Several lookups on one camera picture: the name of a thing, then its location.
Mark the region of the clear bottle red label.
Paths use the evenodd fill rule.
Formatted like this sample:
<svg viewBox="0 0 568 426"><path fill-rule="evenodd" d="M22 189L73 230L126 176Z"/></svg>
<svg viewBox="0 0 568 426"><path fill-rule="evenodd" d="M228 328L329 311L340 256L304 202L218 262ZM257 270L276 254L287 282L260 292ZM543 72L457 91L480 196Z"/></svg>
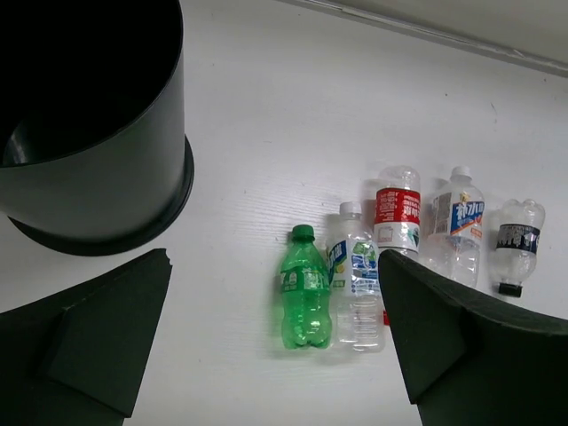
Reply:
<svg viewBox="0 0 568 426"><path fill-rule="evenodd" d="M409 166L390 166L378 177L374 237L380 250L394 249L418 260L421 237L421 180Z"/></svg>

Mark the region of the green plastic soda bottle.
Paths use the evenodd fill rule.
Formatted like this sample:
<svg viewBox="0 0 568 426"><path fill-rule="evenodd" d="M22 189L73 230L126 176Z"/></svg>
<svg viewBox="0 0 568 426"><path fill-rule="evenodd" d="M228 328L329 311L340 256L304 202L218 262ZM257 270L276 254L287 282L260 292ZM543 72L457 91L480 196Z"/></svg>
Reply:
<svg viewBox="0 0 568 426"><path fill-rule="evenodd" d="M291 350L326 349L331 342L327 262L314 242L310 225L294 226L280 265L281 337Z"/></svg>

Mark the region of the black plastic bin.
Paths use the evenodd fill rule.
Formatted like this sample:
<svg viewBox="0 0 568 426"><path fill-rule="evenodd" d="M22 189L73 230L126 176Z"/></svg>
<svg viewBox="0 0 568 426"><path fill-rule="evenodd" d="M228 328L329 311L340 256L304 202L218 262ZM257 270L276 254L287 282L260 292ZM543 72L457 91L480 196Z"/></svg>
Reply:
<svg viewBox="0 0 568 426"><path fill-rule="evenodd" d="M109 256L192 189L178 1L1 4L1 211L31 240Z"/></svg>

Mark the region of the clear bottle blue orange label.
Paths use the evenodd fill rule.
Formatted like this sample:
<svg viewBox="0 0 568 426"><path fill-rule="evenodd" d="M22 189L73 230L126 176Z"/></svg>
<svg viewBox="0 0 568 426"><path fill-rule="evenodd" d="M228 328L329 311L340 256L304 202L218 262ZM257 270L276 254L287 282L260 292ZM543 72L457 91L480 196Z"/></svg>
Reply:
<svg viewBox="0 0 568 426"><path fill-rule="evenodd" d="M485 199L473 185L469 167L456 166L433 196L425 246L425 264L469 288L477 285Z"/></svg>

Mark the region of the small clear bottle black label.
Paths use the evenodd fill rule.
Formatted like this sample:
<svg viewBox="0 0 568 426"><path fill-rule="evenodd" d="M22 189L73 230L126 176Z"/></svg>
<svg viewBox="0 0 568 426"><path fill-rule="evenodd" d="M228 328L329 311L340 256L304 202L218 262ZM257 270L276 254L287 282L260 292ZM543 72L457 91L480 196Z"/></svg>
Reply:
<svg viewBox="0 0 568 426"><path fill-rule="evenodd" d="M534 272L546 211L533 199L506 201L497 214L498 230L490 275L503 296L520 298Z"/></svg>

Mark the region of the clear bottle blue green label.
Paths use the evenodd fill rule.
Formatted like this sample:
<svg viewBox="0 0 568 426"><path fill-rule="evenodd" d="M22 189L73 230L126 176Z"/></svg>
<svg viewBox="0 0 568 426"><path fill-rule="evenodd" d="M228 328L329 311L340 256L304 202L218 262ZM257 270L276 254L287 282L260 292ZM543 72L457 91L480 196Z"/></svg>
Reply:
<svg viewBox="0 0 568 426"><path fill-rule="evenodd" d="M337 345L361 353L381 351L384 319L378 248L363 222L359 202L340 204L326 249Z"/></svg>

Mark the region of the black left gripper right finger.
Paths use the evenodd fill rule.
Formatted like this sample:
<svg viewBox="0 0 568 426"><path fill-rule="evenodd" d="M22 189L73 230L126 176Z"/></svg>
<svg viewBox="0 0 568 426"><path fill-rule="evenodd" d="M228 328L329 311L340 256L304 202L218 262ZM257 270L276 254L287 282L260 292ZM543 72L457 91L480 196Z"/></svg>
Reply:
<svg viewBox="0 0 568 426"><path fill-rule="evenodd" d="M567 322L449 280L387 249L383 301L424 425L565 425Z"/></svg>

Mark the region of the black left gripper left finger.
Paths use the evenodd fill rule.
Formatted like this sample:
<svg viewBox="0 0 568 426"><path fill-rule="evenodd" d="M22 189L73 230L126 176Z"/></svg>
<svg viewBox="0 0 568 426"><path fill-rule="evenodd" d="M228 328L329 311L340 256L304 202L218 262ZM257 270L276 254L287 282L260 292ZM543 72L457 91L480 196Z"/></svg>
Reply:
<svg viewBox="0 0 568 426"><path fill-rule="evenodd" d="M121 425L133 414L168 292L155 248L1 314L3 425Z"/></svg>

